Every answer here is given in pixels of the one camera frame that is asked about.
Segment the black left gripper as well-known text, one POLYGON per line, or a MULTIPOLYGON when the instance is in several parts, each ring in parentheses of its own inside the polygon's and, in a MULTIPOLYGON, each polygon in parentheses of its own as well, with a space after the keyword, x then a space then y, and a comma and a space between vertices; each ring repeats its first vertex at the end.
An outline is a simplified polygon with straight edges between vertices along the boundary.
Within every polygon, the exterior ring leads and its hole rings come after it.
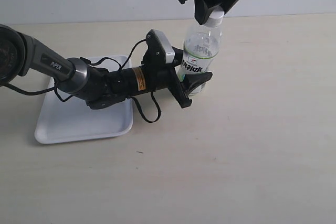
MULTIPOLYGON (((183 49, 172 47, 171 65, 176 67, 182 63, 183 49)), ((212 78, 212 72, 186 74, 180 83, 173 67, 152 68, 141 65, 115 72, 115 94, 133 97, 157 90, 168 89, 180 107, 187 108, 192 104, 188 97, 200 93, 205 83, 212 78)))

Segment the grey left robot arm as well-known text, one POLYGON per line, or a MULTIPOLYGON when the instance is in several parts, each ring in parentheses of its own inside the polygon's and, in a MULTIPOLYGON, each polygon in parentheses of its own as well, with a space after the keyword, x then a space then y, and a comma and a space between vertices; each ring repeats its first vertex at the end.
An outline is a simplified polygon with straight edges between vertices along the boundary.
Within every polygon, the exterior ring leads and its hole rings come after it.
POLYGON ((65 59, 36 38, 1 25, 1 85, 8 86, 29 69, 50 76, 60 91, 100 110, 144 93, 168 89, 180 107, 192 104, 188 95, 212 78, 211 72, 177 77, 183 51, 171 46, 165 34, 151 29, 143 40, 148 46, 141 65, 121 65, 110 72, 85 58, 65 59))

